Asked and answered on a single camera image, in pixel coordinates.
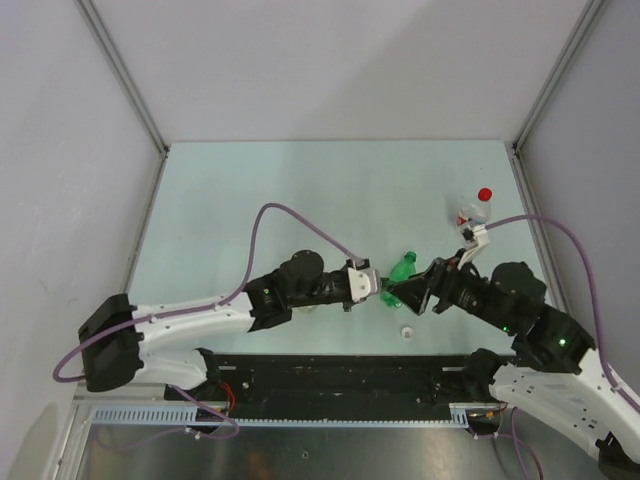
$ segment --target white bracket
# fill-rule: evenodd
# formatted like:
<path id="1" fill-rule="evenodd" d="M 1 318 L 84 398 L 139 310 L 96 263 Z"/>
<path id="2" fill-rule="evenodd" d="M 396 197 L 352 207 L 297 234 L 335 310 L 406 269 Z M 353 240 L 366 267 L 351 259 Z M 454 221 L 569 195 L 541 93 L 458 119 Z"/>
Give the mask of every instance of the white bracket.
<path id="1" fill-rule="evenodd" d="M 472 238 L 467 239 L 465 237 L 466 252 L 462 255 L 462 258 L 458 262 L 458 269 L 461 269 L 465 263 L 472 261 L 480 252 L 489 245 L 489 232 L 484 225 L 476 225 L 472 228 L 466 228 L 463 230 L 463 235 L 472 235 Z"/>

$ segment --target light blue table surface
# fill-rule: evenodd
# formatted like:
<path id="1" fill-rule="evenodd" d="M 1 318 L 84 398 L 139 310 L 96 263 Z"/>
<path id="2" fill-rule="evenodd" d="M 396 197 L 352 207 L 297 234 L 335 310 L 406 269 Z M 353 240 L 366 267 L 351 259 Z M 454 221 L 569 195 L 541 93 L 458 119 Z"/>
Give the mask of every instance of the light blue table surface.
<path id="1" fill-rule="evenodd" d="M 461 247 L 457 208 L 490 187 L 492 219 L 522 214 L 504 144 L 499 141 L 325 141 L 177 143 L 171 147 L 130 288 L 137 304 L 181 302 L 230 292 L 247 262 L 255 215 L 266 202 L 294 208 L 388 275 L 407 250 L 418 271 Z M 342 253 L 285 213 L 264 216 L 253 278 L 301 249 L 326 270 Z M 483 275 L 525 261 L 543 279 L 526 223 L 491 232 L 475 262 Z M 401 337 L 403 327 L 413 338 Z M 218 353 L 467 354 L 484 347 L 511 353 L 499 330 L 451 308 L 438 316 L 392 310 L 378 298 L 343 313 L 320 307 L 251 334 L 204 337 L 185 347 Z"/>

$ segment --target metal frame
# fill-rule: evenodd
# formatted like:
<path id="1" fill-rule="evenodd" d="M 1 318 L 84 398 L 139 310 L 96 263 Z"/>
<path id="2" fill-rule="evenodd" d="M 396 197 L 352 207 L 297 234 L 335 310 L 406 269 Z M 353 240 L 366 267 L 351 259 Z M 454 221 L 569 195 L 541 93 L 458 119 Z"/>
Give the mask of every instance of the metal frame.
<path id="1" fill-rule="evenodd" d="M 524 162 L 522 157 L 518 155 L 516 150 L 506 144 L 507 153 L 509 155 L 509 162 L 511 163 L 511 169 L 520 192 L 520 199 L 524 205 L 524 211 L 528 214 L 540 215 L 540 208 L 536 200 L 533 188 L 527 176 Z M 558 264 L 556 256 L 551 248 L 549 242 L 549 233 L 547 226 L 541 222 L 529 222 L 529 228 L 531 229 L 531 236 L 533 237 L 533 244 L 538 252 L 540 258 L 540 265 L 542 266 L 542 273 L 544 274 L 549 294 L 551 295 L 551 301 L 560 310 L 571 314 L 571 305 L 562 288 L 562 281 L 560 273 L 556 268 Z"/>
<path id="2" fill-rule="evenodd" d="M 100 50 L 102 50 L 113 74 L 120 83 L 124 95 L 127 97 L 127 100 L 129 100 L 131 107 L 142 122 L 144 129 L 147 131 L 149 138 L 151 138 L 151 141 L 158 149 L 158 152 L 163 153 L 167 150 L 168 146 L 162 138 L 162 134 L 153 120 L 153 117 L 149 112 L 149 108 L 140 94 L 140 90 L 136 87 L 136 84 L 129 73 L 129 69 L 125 65 L 124 60 L 122 60 L 122 56 L 120 55 L 107 26 L 100 17 L 100 13 L 93 3 L 93 0 L 75 0 L 75 3 L 80 11 L 80 15 L 84 18 L 87 27 L 96 39 Z"/>
<path id="3" fill-rule="evenodd" d="M 136 115 L 142 122 L 145 131 L 149 135 L 149 138 L 161 155 L 161 161 L 159 162 L 154 186 L 149 196 L 145 214 L 141 221 L 138 238 L 136 239 L 134 250 L 130 256 L 130 263 L 122 282 L 123 291 L 127 291 L 131 285 L 138 254 L 140 252 L 142 242 L 144 241 L 147 225 L 162 179 L 164 166 L 166 164 L 169 147 L 163 139 L 149 108 L 133 81 L 133 78 L 124 63 L 111 34 L 102 20 L 98 9 L 93 3 L 93 0 L 74 1 L 80 14 L 84 18 L 87 27 L 95 37 L 98 46 L 103 52 L 107 63 L 120 83 L 124 95 L 127 97 Z M 573 64 L 577 54 L 593 31 L 597 21 L 602 16 L 604 7 L 609 3 L 610 0 L 590 0 L 588 2 L 514 142 L 506 145 L 515 181 L 527 213 L 537 214 L 539 213 L 539 209 L 533 189 L 527 178 L 520 149 L 531 135 L 531 132 L 544 113 L 546 106 L 553 98 L 553 95 L 557 91 L 558 86 L 565 77 L 569 67 Z M 558 308 L 569 311 L 570 306 L 563 292 L 559 273 L 555 268 L 555 257 L 550 247 L 547 231 L 543 225 L 539 225 L 537 223 L 532 223 L 530 227 L 552 300 Z M 163 392 L 164 389 L 157 385 L 134 385 L 123 387 L 115 392 L 95 395 L 87 392 L 85 386 L 80 384 L 76 390 L 72 410 L 67 420 L 65 427 L 66 433 L 61 438 L 56 450 L 55 458 L 58 460 L 51 466 L 48 478 L 56 480 L 75 480 L 80 468 L 85 445 L 89 437 L 93 415 L 97 411 L 97 405 L 101 405 L 101 407 L 98 408 L 103 409 L 114 408 L 116 406 L 119 406 L 118 408 L 122 409 L 136 405 L 138 408 L 148 407 L 162 409 L 170 404 L 164 400 Z M 475 406 L 477 408 L 483 408 L 482 405 Z M 457 407 L 459 408 L 456 408 L 456 405 L 452 404 L 452 412 L 454 410 L 458 412 L 460 408 L 464 411 L 464 408 L 467 408 L 468 406 Z"/>
<path id="4" fill-rule="evenodd" d="M 513 142 L 516 151 L 521 149 L 526 143 L 531 132 L 546 111 L 547 105 L 558 91 L 558 87 L 565 78 L 571 65 L 573 65 L 578 53 L 580 53 L 598 23 L 598 20 L 602 17 L 605 7 L 610 3 L 611 0 L 589 0 L 589 3 L 587 3 L 582 10 L 582 14 L 573 28 L 571 35 L 569 35 L 567 43 L 565 43 L 562 48 L 560 56 L 556 60 L 556 63 L 551 69 L 551 73 L 538 94 L 538 98 L 536 98 L 536 101 L 533 103 L 533 107 L 522 124 L 518 135 L 516 135 Z"/>

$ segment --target wire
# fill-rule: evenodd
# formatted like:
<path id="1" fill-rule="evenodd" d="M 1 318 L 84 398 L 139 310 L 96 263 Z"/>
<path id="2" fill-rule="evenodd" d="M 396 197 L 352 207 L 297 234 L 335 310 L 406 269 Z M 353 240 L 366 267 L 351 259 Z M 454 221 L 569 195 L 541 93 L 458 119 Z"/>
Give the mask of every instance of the wire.
<path id="1" fill-rule="evenodd" d="M 513 438 L 513 446 L 516 449 L 516 455 L 518 456 L 518 462 L 520 462 L 520 468 L 522 468 L 522 473 L 527 480 L 531 480 L 531 477 L 527 473 L 527 466 L 524 464 L 524 460 L 522 458 L 522 452 L 520 451 L 520 440 L 518 439 L 518 433 L 516 431 L 516 414 L 519 412 L 518 407 L 513 407 L 511 410 L 511 437 Z M 540 474 L 540 480 L 542 480 L 542 468 L 538 468 L 538 473 Z"/>
<path id="2" fill-rule="evenodd" d="M 589 291 L 591 293 L 591 308 L 593 310 L 593 320 L 596 327 L 596 338 L 598 341 L 598 356 L 600 358 L 600 365 L 602 366 L 602 371 L 604 372 L 605 377 L 609 381 L 611 388 L 617 391 L 622 398 L 626 400 L 626 402 L 633 408 L 637 413 L 640 414 L 640 404 L 638 404 L 632 397 L 629 395 L 622 386 L 618 383 L 618 381 L 611 373 L 611 367 L 609 366 L 608 355 L 607 355 L 607 346 L 604 342 L 604 328 L 602 326 L 602 318 L 600 316 L 600 302 L 598 300 L 598 295 L 596 291 L 596 282 L 593 274 L 593 268 L 591 267 L 591 262 L 589 261 L 589 257 L 587 256 L 587 252 L 585 251 L 582 243 L 578 240 L 578 237 L 569 230 L 569 228 L 560 223 L 553 218 L 548 218 L 542 215 L 516 215 L 515 217 L 505 218 L 504 220 L 499 220 L 490 225 L 487 225 L 487 230 L 491 230 L 493 228 L 500 227 L 502 225 L 506 225 L 508 223 L 518 222 L 521 220 L 535 220 L 538 222 L 548 223 L 553 225 L 554 227 L 560 229 L 569 239 L 573 242 L 578 253 L 580 254 L 580 258 L 582 259 L 582 263 L 584 264 L 584 268 L 587 273 L 587 281 L 589 283 Z"/>
<path id="3" fill-rule="evenodd" d="M 223 300 L 220 300 L 219 302 L 214 302 L 214 303 L 211 303 L 209 305 L 203 305 L 203 306 L 199 306 L 199 307 L 183 308 L 183 309 L 180 309 L 180 310 L 174 310 L 172 312 L 157 313 L 157 314 L 154 314 L 153 316 L 155 316 L 156 318 L 160 318 L 161 319 L 161 318 L 174 317 L 174 316 L 177 316 L 177 315 L 185 315 L 185 314 L 189 314 L 189 313 L 198 313 L 198 312 L 208 311 L 208 310 L 213 309 L 217 305 L 221 305 L 221 304 L 224 304 L 224 303 L 229 303 L 234 298 L 236 298 L 238 295 L 240 295 L 240 293 L 243 292 L 244 288 L 246 287 L 247 283 L 249 282 L 249 278 L 251 276 L 251 271 L 253 269 L 253 259 L 254 259 L 254 256 L 255 256 L 256 240 L 257 240 L 257 236 L 258 236 L 258 227 L 260 226 L 260 221 L 262 220 L 262 216 L 264 215 L 264 213 L 267 210 L 269 210 L 270 208 L 275 208 L 275 209 L 278 209 L 278 210 L 282 210 L 285 213 L 288 213 L 293 218 L 295 218 L 300 223 L 302 223 L 304 226 L 309 228 L 311 231 L 313 231 L 314 233 L 316 233 L 320 237 L 324 238 L 331 245 L 333 245 L 338 250 L 343 252 L 346 256 L 351 258 L 354 262 L 356 262 L 356 263 L 361 263 L 362 262 L 363 259 L 361 257 L 358 257 L 357 255 L 355 255 L 353 252 L 348 250 L 346 247 L 344 247 L 337 240 L 335 240 L 332 237 L 330 237 L 329 235 L 327 235 L 324 231 L 322 231 L 320 228 L 315 226 L 309 220 L 304 218 L 298 212 L 296 212 L 296 211 L 292 210 L 291 208 L 287 207 L 286 205 L 282 205 L 280 203 L 266 203 L 260 208 L 260 210 L 258 211 L 258 215 L 256 215 L 256 219 L 253 222 L 253 228 L 251 230 L 251 242 L 250 242 L 250 246 L 249 246 L 249 260 L 247 261 L 247 268 L 245 270 L 244 277 L 242 278 L 242 281 L 240 282 L 240 285 L 238 286 L 238 288 L 236 288 L 227 298 L 225 298 Z M 102 340 L 102 339 L 104 339 L 104 338 L 108 337 L 109 335 L 112 335 L 112 334 L 114 334 L 116 332 L 119 332 L 120 330 L 124 330 L 126 328 L 133 327 L 135 325 L 138 325 L 139 323 L 144 323 L 144 322 L 150 321 L 151 318 L 152 318 L 152 315 L 146 315 L 144 317 L 135 318 L 133 320 L 128 320 L 128 321 L 120 323 L 118 325 L 114 325 L 113 327 L 107 328 L 106 330 L 104 330 L 104 331 L 102 331 L 102 332 L 100 332 L 100 333 L 88 338 L 87 340 L 82 342 L 80 345 L 75 347 L 73 350 L 71 350 L 69 353 L 67 353 L 62 358 L 62 360 L 60 360 L 60 362 L 58 362 L 58 364 L 53 369 L 53 379 L 58 383 L 74 383 L 74 382 L 78 382 L 80 380 L 84 380 L 84 378 L 85 378 L 84 375 L 76 375 L 76 376 L 73 376 L 73 377 L 63 377 L 63 376 L 60 375 L 60 372 L 67 365 L 67 363 L 69 363 L 69 361 L 71 361 L 72 358 L 74 358 L 76 355 L 78 355 L 83 350 L 86 350 L 87 348 L 89 348 L 91 345 L 94 345 L 95 343 L 99 342 L 100 340 Z"/>
<path id="4" fill-rule="evenodd" d="M 492 433 L 489 435 L 478 435 L 477 433 L 473 432 L 473 430 L 471 430 L 471 428 L 469 428 L 469 432 L 473 435 L 474 439 L 479 439 L 479 440 L 488 440 L 488 439 L 496 439 L 496 438 L 510 438 L 511 440 L 513 440 L 513 444 L 514 447 L 516 449 L 516 454 L 518 455 L 518 461 L 520 463 L 520 468 L 522 469 L 522 473 L 524 473 L 524 476 L 527 480 L 531 480 L 531 477 L 529 476 L 529 473 L 527 472 L 527 466 L 524 463 L 524 459 L 522 458 L 522 453 L 520 451 L 520 447 L 523 447 L 531 456 L 531 458 L 533 459 L 533 462 L 536 465 L 536 469 L 538 470 L 538 478 L 539 480 L 544 480 L 544 473 L 542 471 L 542 464 L 540 463 L 540 460 L 538 459 L 538 456 L 536 455 L 536 452 L 533 450 L 533 447 L 531 447 L 531 445 L 529 445 L 527 442 L 520 440 L 518 438 L 516 429 L 515 429 L 515 412 L 518 411 L 518 407 L 514 407 L 513 410 L 511 411 L 511 434 L 508 433 Z"/>
<path id="5" fill-rule="evenodd" d="M 170 385 L 171 388 L 175 389 L 180 395 L 182 395 L 186 400 L 190 401 L 191 403 L 193 403 L 194 405 L 196 405 L 198 408 L 201 408 L 202 410 L 207 411 L 208 413 L 211 413 L 212 415 L 215 415 L 216 417 L 220 418 L 220 420 L 222 420 L 223 422 L 227 422 L 230 426 L 233 427 L 233 432 L 225 434 L 225 435 L 217 435 L 217 434 L 209 434 L 209 433 L 203 433 L 203 432 L 199 432 L 197 430 L 193 430 L 189 427 L 176 427 L 176 428 L 169 428 L 167 430 L 163 430 L 161 432 L 156 433 L 155 435 L 152 435 L 150 437 L 147 437 L 143 440 L 140 440 L 138 442 L 134 442 L 134 443 L 130 443 L 129 445 L 125 445 L 123 447 L 114 447 L 111 445 L 107 445 L 105 444 L 101 439 L 100 439 L 100 432 L 102 431 L 102 428 L 98 428 L 98 430 L 95 432 L 94 434 L 94 439 L 96 441 L 96 443 L 98 445 L 100 445 L 100 447 L 104 448 L 105 450 L 108 450 L 110 452 L 115 452 L 115 453 L 120 453 L 120 452 L 126 452 L 129 450 L 134 450 L 136 448 L 140 448 L 142 446 L 145 446 L 159 438 L 162 438 L 164 436 L 167 435 L 173 435 L 174 433 L 188 433 L 193 435 L 196 439 L 199 439 L 201 437 L 204 438 L 208 438 L 211 440 L 225 440 L 225 439 L 229 439 L 229 438 L 233 438 L 236 435 L 238 435 L 238 433 L 240 433 L 240 425 L 238 425 L 238 423 L 230 418 L 229 416 L 225 415 L 222 412 L 217 411 L 216 409 L 205 405 L 204 403 L 196 400 L 195 398 L 193 398 L 191 395 L 189 395 L 187 392 L 185 392 L 184 390 L 182 390 L 180 387 L 177 387 L 175 385 Z"/>
<path id="6" fill-rule="evenodd" d="M 277 210 L 281 210 L 285 213 L 288 213 L 290 216 L 292 216 L 293 218 L 295 218 L 296 220 L 298 220 L 300 223 L 302 223 L 305 227 L 307 227 L 308 229 L 310 229 L 312 232 L 316 233 L 317 235 L 319 235 L 320 237 L 322 237 L 323 239 L 325 239 L 327 242 L 329 242 L 331 245 L 333 245 L 334 247 L 336 247 L 338 250 L 340 250 L 342 253 L 344 253 L 347 257 L 351 258 L 356 264 L 360 264 L 362 263 L 363 259 L 361 257 L 358 257 L 357 255 L 355 255 L 353 252 L 351 252 L 350 250 L 348 250 L 344 245 L 342 245 L 341 243 L 339 243 L 337 240 L 335 240 L 334 238 L 330 237 L 328 234 L 326 234 L 324 231 L 322 231 L 320 228 L 318 228 L 317 226 L 315 226 L 313 223 L 311 223 L 309 220 L 307 220 L 306 218 L 304 218 L 302 215 L 300 215 L 298 212 L 296 212 L 295 210 L 287 207 L 286 205 L 282 205 L 281 203 L 266 203 L 264 204 L 260 210 L 258 211 L 258 214 L 256 215 L 256 218 L 253 222 L 253 228 L 251 229 L 251 241 L 249 244 L 249 259 L 247 260 L 247 268 L 245 270 L 244 273 L 244 277 L 242 278 L 242 281 L 240 282 L 240 285 L 226 298 L 224 298 L 223 300 L 220 300 L 219 302 L 214 302 L 210 305 L 204 305 L 204 306 L 200 306 L 200 307 L 190 307 L 190 308 L 183 308 L 180 310 L 174 310 L 173 312 L 165 312 L 165 313 L 158 313 L 155 314 L 156 318 L 168 318 L 168 317 L 173 317 L 173 316 L 177 316 L 177 315 L 184 315 L 184 314 L 188 314 L 188 313 L 197 313 L 197 312 L 201 312 L 201 311 L 208 311 L 208 310 L 212 310 L 213 308 L 215 308 L 217 305 L 220 304 L 224 304 L 224 303 L 229 303 L 231 302 L 234 298 L 236 298 L 238 295 L 240 295 L 243 291 L 244 288 L 246 287 L 247 283 L 249 282 L 249 278 L 251 277 L 251 271 L 253 269 L 253 260 L 254 260 L 254 256 L 255 256 L 255 250 L 256 250 L 256 240 L 257 240 L 257 236 L 258 236 L 258 227 L 260 226 L 260 222 L 262 220 L 262 217 L 264 215 L 264 213 L 269 210 L 270 208 L 275 208 Z M 88 338 L 87 340 L 83 341 L 82 343 L 80 343 L 80 345 L 78 345 L 77 347 L 75 347 L 74 349 L 72 349 L 69 353 L 67 353 L 64 357 L 62 357 L 62 359 L 58 362 L 58 364 L 54 367 L 53 369 L 53 379 L 58 382 L 58 383 L 74 383 L 80 380 L 83 380 L 85 378 L 84 375 L 75 375 L 72 377 L 63 377 L 60 373 L 62 372 L 62 369 L 71 361 L 72 358 L 74 358 L 76 355 L 78 355 L 79 353 L 81 353 L 82 351 L 84 351 L 85 349 L 89 348 L 91 345 L 94 345 L 95 343 L 99 342 L 100 340 L 108 337 L 109 335 L 112 335 L 120 330 L 124 330 L 126 328 L 129 327 L 133 327 L 135 325 L 138 325 L 140 323 L 143 322 L 147 322 L 150 321 L 152 318 L 151 315 L 146 315 L 144 317 L 141 318 L 136 318 L 136 319 L 132 319 L 126 322 L 123 322 L 121 324 L 118 325 L 114 325 L 110 328 L 107 328 L 106 330 Z M 193 398 L 191 395 L 189 395 L 187 392 L 185 392 L 184 390 L 182 390 L 180 387 L 175 386 L 175 385 L 171 385 L 171 387 L 173 387 L 178 393 L 180 393 L 180 395 L 182 395 L 186 400 L 190 401 L 191 403 L 193 403 L 194 405 L 198 406 L 199 408 L 219 417 L 221 420 L 229 423 L 231 426 L 234 427 L 234 431 L 232 433 L 226 434 L 226 435 L 215 435 L 215 434 L 207 434 L 207 433 L 203 433 L 203 432 L 197 432 L 197 433 L 193 433 L 193 430 L 187 428 L 186 430 L 183 428 L 171 428 L 168 430 L 164 430 L 163 432 L 160 432 L 156 435 L 153 435 L 145 440 L 136 442 L 134 444 L 131 445 L 127 445 L 125 447 L 109 447 L 108 445 L 104 444 L 98 437 L 98 435 L 96 435 L 96 441 L 98 442 L 98 444 L 102 447 L 102 448 L 106 448 L 107 450 L 112 450 L 112 451 L 126 451 L 126 450 L 131 450 L 134 448 L 138 448 L 141 447 L 143 445 L 146 445 L 149 442 L 152 442 L 158 438 L 161 438 L 165 435 L 170 435 L 173 433 L 177 433 L 177 432 L 182 432 L 182 431 L 186 431 L 187 433 L 192 433 L 196 439 L 200 439 L 201 437 L 204 438 L 209 438 L 212 440 L 224 440 L 224 439 L 228 439 L 228 438 L 233 438 L 236 435 L 238 435 L 238 433 L 240 432 L 240 426 L 235 422 L 235 420 L 233 420 L 232 418 L 228 417 L 227 415 L 218 412 L 217 410 L 214 410 L 213 408 L 205 405 L 202 402 L 199 402 L 198 400 L 196 400 L 195 398 Z M 231 390 L 231 387 L 229 385 L 226 385 L 227 393 L 230 395 L 231 397 L 231 405 L 227 411 L 227 413 L 230 413 L 231 410 L 233 410 L 233 408 L 236 405 L 236 397 L 233 394 L 233 391 Z"/>
<path id="7" fill-rule="evenodd" d="M 231 413 L 231 410 L 233 410 L 236 406 L 236 396 L 233 394 L 233 390 L 231 390 L 231 386 L 228 383 L 223 383 L 222 388 L 227 391 L 227 401 L 229 398 L 231 398 L 231 405 L 229 406 L 229 410 L 227 412 Z"/>

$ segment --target metal floor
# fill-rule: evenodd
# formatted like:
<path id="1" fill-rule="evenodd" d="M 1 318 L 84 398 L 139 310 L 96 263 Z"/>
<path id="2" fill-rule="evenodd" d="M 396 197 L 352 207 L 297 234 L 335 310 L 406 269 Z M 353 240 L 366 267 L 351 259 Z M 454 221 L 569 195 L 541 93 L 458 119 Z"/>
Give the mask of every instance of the metal floor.
<path id="1" fill-rule="evenodd" d="M 547 480 L 598 480 L 595 460 L 530 417 L 522 439 L 538 454 Z M 162 428 L 110 427 L 101 439 L 126 445 Z M 533 462 L 527 459 L 532 479 Z M 464 430 L 245 428 L 233 440 L 195 441 L 181 434 L 126 453 L 88 443 L 80 480 L 517 480 L 525 478 L 509 439 L 474 440 Z"/>

